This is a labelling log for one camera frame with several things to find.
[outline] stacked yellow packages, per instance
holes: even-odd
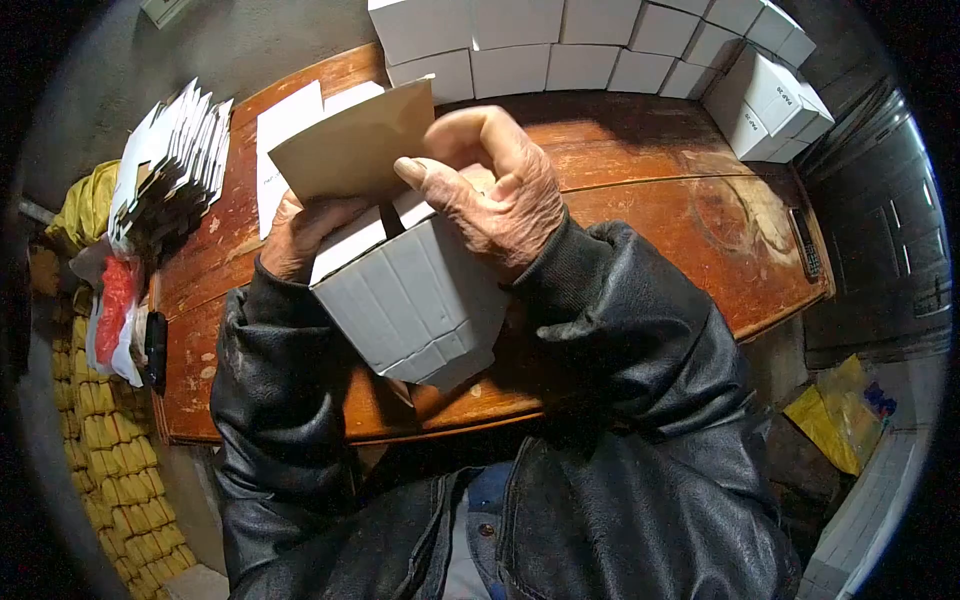
[[[90,295],[74,297],[69,337],[53,343],[54,399],[71,479],[104,552],[135,600],[197,563],[176,523],[147,438],[150,396],[86,365]],[[68,322],[70,311],[55,318]]]

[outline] red plastic bag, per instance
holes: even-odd
[[[101,365],[110,364],[127,319],[127,308],[136,300],[131,266],[113,256],[108,256],[106,262],[102,277],[104,311],[97,322],[96,338],[97,362]]]

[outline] box being assembled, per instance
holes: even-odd
[[[389,198],[405,186],[393,161],[421,156],[432,121],[430,81],[418,80],[319,122],[271,158],[300,198],[334,190]],[[335,154],[348,172],[319,168],[308,178],[303,153],[318,162]],[[288,167],[300,178],[288,178]],[[419,194],[408,188],[394,206],[406,230],[387,239],[374,208],[324,240],[311,289],[377,374],[445,393],[492,364],[508,298]]]

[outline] black leather jacket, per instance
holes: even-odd
[[[514,458],[496,553],[508,596],[792,598],[799,565],[761,472],[767,419],[707,294],[627,225],[569,217],[513,293],[539,343],[585,375],[518,448],[506,429],[471,438]],[[345,351],[306,287],[258,262],[229,293],[210,407],[233,597],[443,590],[456,466],[421,451],[413,476],[392,469],[399,485],[356,491]]]

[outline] fingernail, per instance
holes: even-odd
[[[394,171],[400,178],[410,184],[410,187],[420,190],[423,178],[426,177],[426,167],[412,158],[403,156],[394,162]]]

